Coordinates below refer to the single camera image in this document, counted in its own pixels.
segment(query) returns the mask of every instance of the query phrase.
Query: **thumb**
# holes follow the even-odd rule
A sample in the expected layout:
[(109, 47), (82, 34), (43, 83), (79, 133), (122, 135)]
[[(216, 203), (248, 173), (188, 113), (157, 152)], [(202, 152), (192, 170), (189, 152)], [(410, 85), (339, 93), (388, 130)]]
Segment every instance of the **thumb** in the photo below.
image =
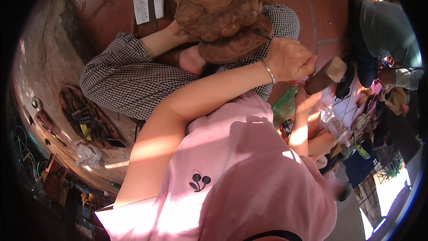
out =
[(300, 67), (300, 71), (302, 71), (305, 76), (312, 74), (315, 70), (315, 65), (317, 64), (317, 62), (318, 55), (312, 56), (311, 58), (309, 58), (309, 60), (307, 60), (304, 65), (302, 65), (302, 67)]

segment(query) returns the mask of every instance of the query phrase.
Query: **checkered pants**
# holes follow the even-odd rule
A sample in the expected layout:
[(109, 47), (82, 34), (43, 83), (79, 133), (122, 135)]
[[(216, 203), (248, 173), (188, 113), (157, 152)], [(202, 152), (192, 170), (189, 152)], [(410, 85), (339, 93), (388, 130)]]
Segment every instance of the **checkered pants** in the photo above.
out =
[[(274, 37), (297, 39), (300, 23), (292, 9), (265, 5), (262, 13), (272, 21)], [(257, 62), (266, 57), (268, 49), (269, 43), (252, 56), (223, 65), (222, 71)], [(154, 63), (141, 42), (130, 33), (119, 32), (107, 49), (85, 66), (80, 87), (83, 94), (99, 106), (147, 120), (160, 101), (197, 79), (179, 68)], [(253, 91), (267, 100), (272, 84)]]

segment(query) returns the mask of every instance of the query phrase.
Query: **clear plastic bag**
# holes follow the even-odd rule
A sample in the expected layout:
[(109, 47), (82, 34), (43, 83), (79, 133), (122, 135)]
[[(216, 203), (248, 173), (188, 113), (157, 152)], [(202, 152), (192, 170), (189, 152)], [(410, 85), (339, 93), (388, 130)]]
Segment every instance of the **clear plastic bag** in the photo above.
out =
[(74, 163), (78, 167), (88, 166), (91, 168), (98, 169), (100, 166), (99, 160), (103, 155), (101, 151), (91, 144), (85, 144), (83, 142), (75, 142), (77, 146), (76, 154), (78, 159)]

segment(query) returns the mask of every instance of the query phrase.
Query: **wooden figurine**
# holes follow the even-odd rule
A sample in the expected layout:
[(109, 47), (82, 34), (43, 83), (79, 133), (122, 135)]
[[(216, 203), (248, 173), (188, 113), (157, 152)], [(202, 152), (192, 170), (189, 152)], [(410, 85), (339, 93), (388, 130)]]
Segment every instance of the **wooden figurine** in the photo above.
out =
[(183, 31), (200, 40), (199, 53), (207, 62), (228, 63), (259, 51), (272, 36), (272, 23), (261, 14), (260, 0), (174, 0), (175, 20)]

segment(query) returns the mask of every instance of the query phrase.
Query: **wooden handle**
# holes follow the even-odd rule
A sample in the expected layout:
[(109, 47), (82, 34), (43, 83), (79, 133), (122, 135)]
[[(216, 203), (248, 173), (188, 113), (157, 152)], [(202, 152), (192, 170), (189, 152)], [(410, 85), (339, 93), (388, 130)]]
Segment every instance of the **wooden handle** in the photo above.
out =
[(337, 56), (330, 60), (317, 74), (306, 81), (305, 90), (308, 94), (316, 94), (342, 80), (346, 72), (346, 64)]

